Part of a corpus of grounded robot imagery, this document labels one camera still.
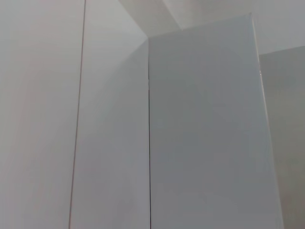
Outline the white partition board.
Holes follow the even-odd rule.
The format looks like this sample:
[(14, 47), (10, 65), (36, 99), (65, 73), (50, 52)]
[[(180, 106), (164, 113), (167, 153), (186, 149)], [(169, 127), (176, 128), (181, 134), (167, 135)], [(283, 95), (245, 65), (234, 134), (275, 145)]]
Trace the white partition board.
[(149, 39), (151, 229), (284, 229), (251, 14)]

